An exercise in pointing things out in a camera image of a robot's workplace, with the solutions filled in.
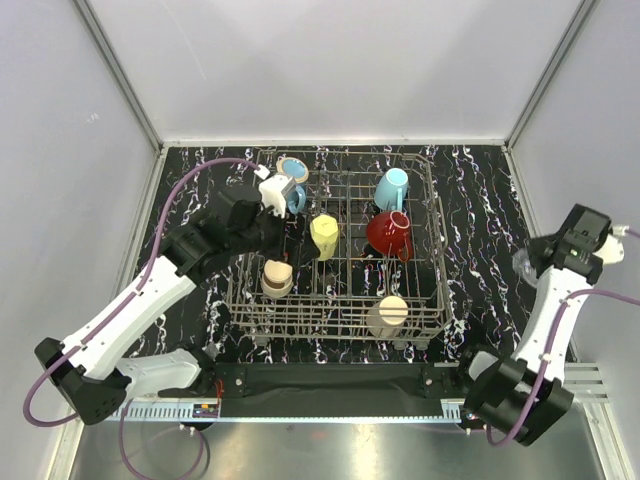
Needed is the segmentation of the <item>steel brown tumbler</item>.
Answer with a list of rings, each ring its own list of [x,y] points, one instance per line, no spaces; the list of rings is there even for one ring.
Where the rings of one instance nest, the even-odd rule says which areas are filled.
[[[293,286],[293,268],[285,262],[267,260],[261,276],[263,293],[270,298],[286,296]]]

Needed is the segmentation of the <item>yellow-green mug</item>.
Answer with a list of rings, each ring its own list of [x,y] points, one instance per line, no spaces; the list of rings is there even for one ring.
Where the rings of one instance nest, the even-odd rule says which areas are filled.
[[[340,229],[337,220],[328,214],[314,217],[304,230],[311,248],[311,259],[326,261],[334,256],[339,243]]]

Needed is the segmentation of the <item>clear glass cup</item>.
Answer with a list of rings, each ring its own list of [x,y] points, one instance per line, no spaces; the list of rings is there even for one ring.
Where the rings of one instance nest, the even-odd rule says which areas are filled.
[[[512,257],[514,272],[528,285],[536,288],[539,282],[539,261],[528,248],[519,249]]]

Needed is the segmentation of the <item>blue butterfly mug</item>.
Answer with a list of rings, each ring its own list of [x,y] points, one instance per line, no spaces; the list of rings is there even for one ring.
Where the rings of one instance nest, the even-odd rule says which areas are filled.
[[[309,179],[309,168],[300,159],[294,157],[282,157],[276,163],[277,172],[284,174],[291,180],[286,196],[288,210],[296,215],[303,211],[307,191],[306,184]]]

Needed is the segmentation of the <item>red mug cream interior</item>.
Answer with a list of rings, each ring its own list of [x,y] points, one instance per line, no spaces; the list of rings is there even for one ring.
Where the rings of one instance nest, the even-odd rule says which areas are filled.
[[[372,248],[385,256],[408,262],[413,256],[411,223],[401,211],[376,215],[366,227],[366,238]]]

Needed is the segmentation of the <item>light blue mug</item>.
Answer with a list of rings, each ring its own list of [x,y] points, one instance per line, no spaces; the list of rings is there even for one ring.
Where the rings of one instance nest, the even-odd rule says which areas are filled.
[[[378,182],[374,203],[381,211],[402,211],[408,192],[408,174],[400,168],[391,168]]]

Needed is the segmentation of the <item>beige paper cup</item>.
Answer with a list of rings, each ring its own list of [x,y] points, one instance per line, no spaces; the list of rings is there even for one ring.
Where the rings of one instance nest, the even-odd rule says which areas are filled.
[[[370,333],[379,339],[395,338],[409,316],[409,307],[399,296],[387,296],[373,305],[365,315]]]

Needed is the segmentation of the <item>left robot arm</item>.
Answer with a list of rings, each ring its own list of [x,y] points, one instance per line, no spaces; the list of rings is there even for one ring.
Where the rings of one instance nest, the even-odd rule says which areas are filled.
[[[102,422],[136,397],[166,390],[203,397],[213,390],[214,357],[193,344],[138,360],[124,355],[152,323],[226,269],[232,257],[295,256],[285,243],[286,214],[300,213],[306,195],[296,188],[281,202],[284,212],[268,204],[269,196],[264,188],[247,185],[222,189],[212,206],[162,240],[159,254],[91,322],[63,340],[46,338],[37,345],[36,357],[84,424]]]

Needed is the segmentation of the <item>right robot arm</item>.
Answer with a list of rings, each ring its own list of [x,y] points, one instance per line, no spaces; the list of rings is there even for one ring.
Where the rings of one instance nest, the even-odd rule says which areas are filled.
[[[514,271],[536,290],[520,343],[509,356],[473,347],[452,375],[491,445],[528,446],[570,410],[574,395],[563,385],[569,343],[586,300],[600,292],[604,267],[623,260],[625,233],[609,216],[576,204],[557,232],[514,254]]]

